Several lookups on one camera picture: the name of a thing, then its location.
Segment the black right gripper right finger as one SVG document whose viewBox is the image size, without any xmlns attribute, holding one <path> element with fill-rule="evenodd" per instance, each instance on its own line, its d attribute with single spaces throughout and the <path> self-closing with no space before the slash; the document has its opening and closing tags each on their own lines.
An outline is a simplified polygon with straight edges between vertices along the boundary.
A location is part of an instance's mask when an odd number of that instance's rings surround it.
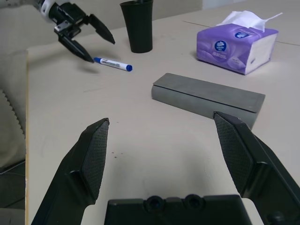
<svg viewBox="0 0 300 225">
<path fill-rule="evenodd" d="M 265 225 L 300 223 L 300 187 L 276 154 L 241 119 L 215 112 L 223 157 L 237 191 Z"/>
</svg>

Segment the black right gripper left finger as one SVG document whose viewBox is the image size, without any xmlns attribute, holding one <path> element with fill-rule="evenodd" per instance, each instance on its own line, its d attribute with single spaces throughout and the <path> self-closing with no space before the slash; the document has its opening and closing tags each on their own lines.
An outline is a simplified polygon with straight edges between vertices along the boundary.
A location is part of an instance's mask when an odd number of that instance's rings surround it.
<svg viewBox="0 0 300 225">
<path fill-rule="evenodd" d="M 109 124 L 109 119 L 103 118 L 81 133 L 62 159 L 32 224 L 81 224 L 85 209 L 99 196 Z"/>
</svg>

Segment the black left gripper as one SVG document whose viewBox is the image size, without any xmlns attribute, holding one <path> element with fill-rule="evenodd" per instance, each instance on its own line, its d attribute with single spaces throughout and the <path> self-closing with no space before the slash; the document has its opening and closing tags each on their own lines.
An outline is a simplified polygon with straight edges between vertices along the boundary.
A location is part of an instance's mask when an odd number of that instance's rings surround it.
<svg viewBox="0 0 300 225">
<path fill-rule="evenodd" d="M 87 16 L 76 4 L 71 2 L 61 4 L 55 2 L 50 9 L 50 19 L 56 24 L 54 32 L 59 36 L 58 41 L 72 54 L 84 61 L 94 63 L 86 49 L 68 37 L 79 34 L 83 25 L 90 24 L 100 37 L 115 44 L 112 33 L 94 14 Z"/>
</svg>

